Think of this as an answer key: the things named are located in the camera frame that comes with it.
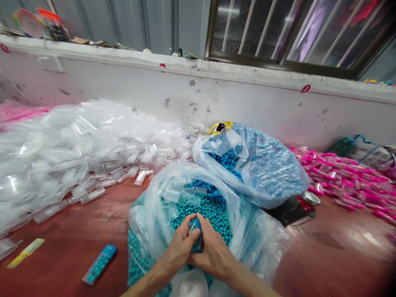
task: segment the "window frame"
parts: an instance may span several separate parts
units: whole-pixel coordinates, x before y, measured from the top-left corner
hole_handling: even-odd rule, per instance
[[[328,76],[334,78],[357,80],[361,76],[362,72],[367,67],[367,65],[369,65],[375,59],[376,53],[378,53],[386,45],[386,41],[389,38],[389,35],[392,30],[392,25],[396,23],[395,19],[389,21],[387,25],[384,26],[381,32],[373,40],[371,45],[366,49],[365,52],[363,52],[360,58],[350,69],[287,60],[287,57],[292,49],[293,43],[295,42],[297,35],[300,32],[300,29],[303,26],[304,21],[314,1],[315,0],[301,0],[299,9],[297,10],[295,18],[291,24],[291,28],[292,28],[291,32],[285,40],[285,49],[282,52],[280,59],[274,60],[268,58],[248,56],[243,54],[235,54],[235,53],[227,53],[227,52],[219,52],[219,51],[211,50],[213,35],[215,30],[215,20],[217,16],[217,3],[218,3],[217,0],[211,0],[205,60],[237,64],[237,65],[253,66],[253,67],[262,67],[269,69],[277,69],[283,71],[292,71],[292,72],[305,73],[311,75],[321,75],[321,76]]]

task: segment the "yellow bag handle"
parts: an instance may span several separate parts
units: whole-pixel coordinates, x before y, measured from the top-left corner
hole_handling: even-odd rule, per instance
[[[231,128],[233,125],[233,122],[231,121],[225,121],[225,122],[219,122],[213,125],[213,127],[210,129],[210,131],[208,133],[206,133],[206,135],[219,135],[223,129],[228,130],[229,128]]]

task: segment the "window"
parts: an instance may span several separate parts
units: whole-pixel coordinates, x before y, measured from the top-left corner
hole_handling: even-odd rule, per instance
[[[207,58],[355,79],[391,34],[393,0],[212,0]]]

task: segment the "pink plastic bag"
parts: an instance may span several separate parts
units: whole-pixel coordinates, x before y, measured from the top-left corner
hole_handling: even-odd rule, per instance
[[[26,106],[13,100],[0,104],[0,125],[40,116],[50,111],[50,106]]]

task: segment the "white wall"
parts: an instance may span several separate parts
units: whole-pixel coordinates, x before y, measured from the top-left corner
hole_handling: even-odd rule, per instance
[[[72,45],[67,52],[71,45],[65,43],[63,49],[49,49],[48,44],[40,49],[41,44],[21,45],[25,40],[4,38],[0,36],[0,42],[7,42],[11,53],[1,52],[0,68],[34,105],[103,97],[166,121],[241,122],[291,146],[323,150],[354,134],[396,144],[396,88],[129,51],[120,51],[121,58],[116,59],[119,52],[113,49]],[[42,70],[36,56],[40,52],[63,57],[65,72]],[[124,52],[133,56],[126,59]],[[167,68],[159,68],[160,61]],[[305,84],[312,88],[301,93]]]

